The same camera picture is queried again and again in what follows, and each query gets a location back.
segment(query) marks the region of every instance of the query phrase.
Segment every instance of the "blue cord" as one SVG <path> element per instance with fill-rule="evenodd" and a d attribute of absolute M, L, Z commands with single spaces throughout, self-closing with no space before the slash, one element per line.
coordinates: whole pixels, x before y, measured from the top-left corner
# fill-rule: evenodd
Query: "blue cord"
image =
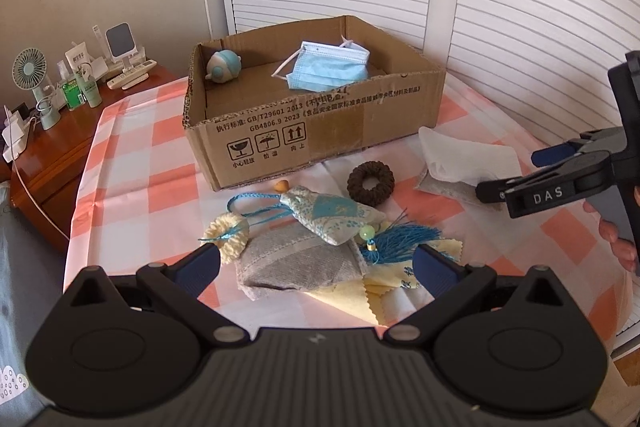
<path fill-rule="evenodd" d="M 242 198 L 270 198 L 270 199 L 279 200 L 280 195 L 279 194 L 261 194 L 260 192 L 245 192 L 244 194 L 238 194 L 237 196 L 234 196 L 227 202 L 226 204 L 227 211 L 233 212 L 231 210 L 231 205 L 236 201 L 241 200 Z M 245 214 L 240 212 L 239 214 L 242 217 L 252 217 L 252 216 L 257 216 L 258 214 L 269 212 L 270 210 L 276 210 L 277 208 L 289 208 L 289 207 L 284 203 L 276 203 L 276 204 L 272 204 L 271 206 L 265 206 L 264 208 L 259 208 L 258 210 L 254 210 L 253 212 L 247 212 Z"/>
<path fill-rule="evenodd" d="M 277 198 L 280 199 L 280 196 L 278 194 L 260 194 L 260 192 L 246 192 L 244 194 L 238 194 L 237 196 L 234 196 L 233 198 L 231 198 L 227 204 L 226 204 L 226 209 L 229 212 L 233 212 L 231 210 L 231 204 L 234 203 L 235 201 L 238 201 L 241 198 Z M 258 221 L 257 223 L 253 223 L 253 225 L 261 225 L 262 223 L 268 223 L 270 221 L 274 221 L 275 219 L 280 219 L 281 217 L 287 217 L 290 216 L 291 214 L 293 214 L 293 210 L 291 210 L 286 204 L 284 203 L 277 203 L 277 204 L 272 204 L 271 206 L 266 206 L 264 208 L 260 208 L 258 210 L 254 210 L 253 212 L 247 212 L 245 214 L 240 213 L 240 215 L 242 217 L 252 217 L 252 216 L 257 216 L 258 214 L 263 214 L 265 212 L 269 212 L 270 210 L 277 210 L 278 208 L 284 208 L 284 210 L 279 213 L 279 214 L 274 214 L 274 216 L 270 216 L 267 217 L 266 219 L 263 219 L 261 221 Z M 236 235 L 236 233 L 240 232 L 240 230 L 242 230 L 242 227 L 240 224 L 231 227 L 229 230 L 227 230 L 225 233 L 220 234 L 219 236 L 216 237 L 207 237 L 204 239 L 201 239 L 200 241 L 204 241 L 204 243 L 213 243 L 214 241 L 220 241 L 223 239 L 229 239 L 232 236 Z"/>

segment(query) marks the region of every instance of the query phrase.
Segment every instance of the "human hand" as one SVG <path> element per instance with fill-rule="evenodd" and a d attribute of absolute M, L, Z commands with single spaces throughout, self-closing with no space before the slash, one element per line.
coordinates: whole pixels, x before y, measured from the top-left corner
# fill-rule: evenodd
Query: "human hand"
<path fill-rule="evenodd" d="M 636 203 L 640 206 L 640 187 L 636 187 L 634 190 L 634 197 L 636 198 Z M 582 205 L 586 212 L 594 213 L 597 212 L 593 205 L 585 201 Z M 608 241 L 611 244 L 611 251 L 613 255 L 618 258 L 618 261 L 622 265 L 625 270 L 629 272 L 635 272 L 636 270 L 636 256 L 638 256 L 638 250 L 636 247 L 624 239 L 620 239 L 618 237 L 618 228 L 609 221 L 605 221 L 600 218 L 600 223 L 598 225 L 598 232 L 605 241 Z"/>

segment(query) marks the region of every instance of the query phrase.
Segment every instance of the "finger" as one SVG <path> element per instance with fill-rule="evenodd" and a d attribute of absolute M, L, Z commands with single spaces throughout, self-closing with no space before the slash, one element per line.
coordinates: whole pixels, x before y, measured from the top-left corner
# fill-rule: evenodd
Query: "finger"
<path fill-rule="evenodd" d="M 613 243 L 618 239 L 617 227 L 613 223 L 605 221 L 604 219 L 601 219 L 598 224 L 598 232 L 600 232 L 601 238 L 605 241 L 609 241 L 610 243 Z"/>
<path fill-rule="evenodd" d="M 588 212 L 590 214 L 593 214 L 594 212 L 596 212 L 595 207 L 589 202 L 589 201 L 584 201 L 584 203 L 582 204 L 582 207 L 584 208 L 585 212 Z"/>
<path fill-rule="evenodd" d="M 611 251 L 621 261 L 635 261 L 638 254 L 634 245 L 622 239 L 611 244 Z"/>
<path fill-rule="evenodd" d="M 618 259 L 620 265 L 628 272 L 636 271 L 636 261 L 625 261 L 623 259 Z"/>

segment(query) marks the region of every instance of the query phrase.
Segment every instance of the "cream crochet ring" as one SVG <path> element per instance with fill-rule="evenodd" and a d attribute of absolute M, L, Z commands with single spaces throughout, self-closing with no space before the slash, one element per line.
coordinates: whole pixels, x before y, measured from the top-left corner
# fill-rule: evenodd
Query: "cream crochet ring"
<path fill-rule="evenodd" d="M 211 221 L 201 241 L 218 247 L 222 264 L 232 263 L 240 257 L 249 241 L 249 222 L 240 214 L 226 212 Z"/>

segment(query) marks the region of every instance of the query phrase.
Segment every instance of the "brown scrunchie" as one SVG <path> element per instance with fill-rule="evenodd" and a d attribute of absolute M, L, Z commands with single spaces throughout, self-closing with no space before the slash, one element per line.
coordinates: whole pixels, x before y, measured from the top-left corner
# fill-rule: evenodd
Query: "brown scrunchie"
<path fill-rule="evenodd" d="M 373 188 L 364 188 L 362 182 L 366 178 L 375 178 L 378 185 Z M 349 174 L 347 190 L 353 201 L 368 206 L 378 206 L 388 200 L 394 191 L 396 181 L 391 169 L 382 162 L 364 162 L 358 165 Z"/>

